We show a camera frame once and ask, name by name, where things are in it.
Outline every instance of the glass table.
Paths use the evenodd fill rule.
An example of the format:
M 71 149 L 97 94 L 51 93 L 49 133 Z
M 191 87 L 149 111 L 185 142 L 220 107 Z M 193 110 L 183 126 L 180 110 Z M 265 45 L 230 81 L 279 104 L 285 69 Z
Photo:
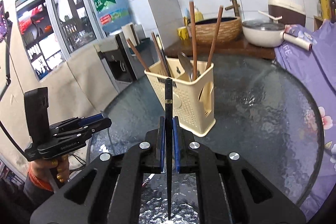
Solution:
M 238 152 L 300 206 L 316 180 L 324 148 L 312 96 L 299 80 L 269 61 L 215 54 L 213 63 L 216 124 L 195 140 L 216 153 Z M 88 161 L 102 152 L 125 153 L 157 128 L 164 115 L 147 77 L 127 87 L 105 112 L 112 125 L 93 136 Z M 168 219 L 165 181 L 162 173 L 144 187 L 139 223 Z M 172 190 L 172 220 L 199 223 L 195 175 L 175 173 Z

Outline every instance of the cooking pot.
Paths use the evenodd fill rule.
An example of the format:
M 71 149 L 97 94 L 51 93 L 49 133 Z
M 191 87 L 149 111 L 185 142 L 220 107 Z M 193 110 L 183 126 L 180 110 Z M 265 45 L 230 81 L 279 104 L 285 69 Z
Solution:
M 244 36 L 251 44 L 261 47 L 278 47 L 284 40 L 286 40 L 307 51 L 311 50 L 312 43 L 285 33 L 285 26 L 282 23 L 276 22 L 281 19 L 281 17 L 274 18 L 270 15 L 267 16 L 275 22 L 267 22 L 263 20 L 243 22 Z

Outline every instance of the pot handle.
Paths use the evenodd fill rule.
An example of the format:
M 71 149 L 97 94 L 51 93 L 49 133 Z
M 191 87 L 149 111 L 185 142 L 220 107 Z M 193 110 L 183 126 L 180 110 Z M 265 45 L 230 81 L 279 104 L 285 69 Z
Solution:
M 258 11 L 258 13 L 260 13 L 260 14 L 266 16 L 266 17 L 269 17 L 269 18 L 272 19 L 275 23 L 278 23 L 278 20 L 281 20 L 281 19 L 282 19 L 282 16 L 280 16 L 280 17 L 273 17 L 273 16 L 271 16 L 271 15 L 269 15 L 269 14 L 267 14 L 267 13 L 264 13 L 264 12 L 262 12 L 262 11 Z
M 310 51 L 312 49 L 312 46 L 313 44 L 312 43 L 309 43 L 301 38 L 298 38 L 298 37 L 294 37 L 294 36 L 291 36 L 289 34 L 286 34 L 284 31 L 282 31 L 280 33 L 280 37 L 283 38 L 284 40 L 290 42 L 290 43 L 293 43 L 303 49 L 305 49 L 306 51 Z

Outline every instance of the silver screw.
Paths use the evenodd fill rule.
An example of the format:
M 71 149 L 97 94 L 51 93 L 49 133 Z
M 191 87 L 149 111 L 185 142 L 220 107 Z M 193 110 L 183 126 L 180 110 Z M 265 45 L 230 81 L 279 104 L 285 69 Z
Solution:
M 147 149 L 151 146 L 151 144 L 149 142 L 142 142 L 139 146 L 141 149 Z
M 109 160 L 111 158 L 111 155 L 109 153 L 103 153 L 99 156 L 99 158 L 102 160 L 102 161 L 106 161 L 106 160 Z
M 190 146 L 190 148 L 192 148 L 192 149 L 197 149 L 197 148 L 200 147 L 200 144 L 199 144 L 198 142 L 191 142 L 191 143 L 189 144 L 189 146 Z
M 231 159 L 231 160 L 238 160 L 239 159 L 239 154 L 237 153 L 237 152 L 231 152 L 230 154 L 229 154 L 229 158 Z

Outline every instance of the yellow mug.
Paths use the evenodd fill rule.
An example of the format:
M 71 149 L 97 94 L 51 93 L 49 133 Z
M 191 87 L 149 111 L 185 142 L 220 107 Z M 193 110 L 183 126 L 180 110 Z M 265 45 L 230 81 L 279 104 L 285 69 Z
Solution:
M 189 38 L 188 28 L 187 26 L 183 26 L 177 29 L 178 36 L 181 38 L 181 40 L 186 40 Z

